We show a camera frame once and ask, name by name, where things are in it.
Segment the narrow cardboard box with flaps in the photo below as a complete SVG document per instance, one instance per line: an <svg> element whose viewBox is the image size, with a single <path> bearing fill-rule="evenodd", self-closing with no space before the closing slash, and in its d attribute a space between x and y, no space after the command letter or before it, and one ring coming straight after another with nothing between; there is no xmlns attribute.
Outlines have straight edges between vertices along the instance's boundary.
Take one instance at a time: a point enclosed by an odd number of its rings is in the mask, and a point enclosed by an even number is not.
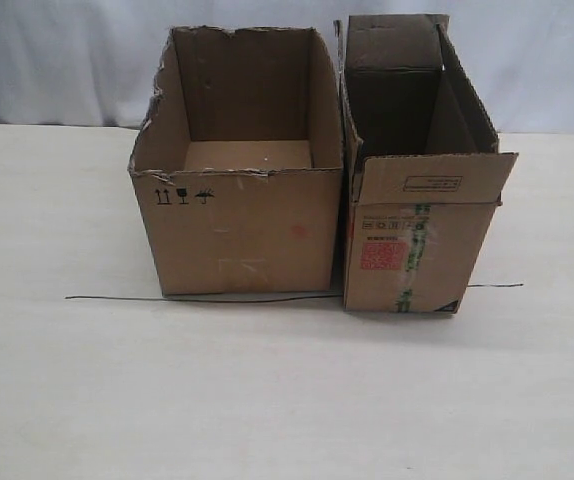
<svg viewBox="0 0 574 480"><path fill-rule="evenodd" d="M516 163L499 148L448 25L429 13L335 25L349 311L457 312Z"/></svg>

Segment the white backdrop cloth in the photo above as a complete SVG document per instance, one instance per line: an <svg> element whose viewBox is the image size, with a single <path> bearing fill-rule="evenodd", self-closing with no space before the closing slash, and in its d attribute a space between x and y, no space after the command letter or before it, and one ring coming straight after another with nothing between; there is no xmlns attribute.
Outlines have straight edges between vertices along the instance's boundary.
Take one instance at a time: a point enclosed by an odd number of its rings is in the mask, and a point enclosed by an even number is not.
<svg viewBox="0 0 574 480"><path fill-rule="evenodd" d="M0 1L0 123L135 126L172 26L445 13L497 129L574 133L574 1Z"/></svg>

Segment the large open cardboard box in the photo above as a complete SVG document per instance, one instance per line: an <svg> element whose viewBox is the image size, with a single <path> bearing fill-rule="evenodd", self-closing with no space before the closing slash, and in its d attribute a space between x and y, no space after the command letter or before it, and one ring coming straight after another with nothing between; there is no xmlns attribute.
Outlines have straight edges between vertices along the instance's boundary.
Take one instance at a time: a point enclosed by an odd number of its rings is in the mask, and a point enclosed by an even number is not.
<svg viewBox="0 0 574 480"><path fill-rule="evenodd" d="M317 30L170 30L128 164L165 296L328 289L343 170Z"/></svg>

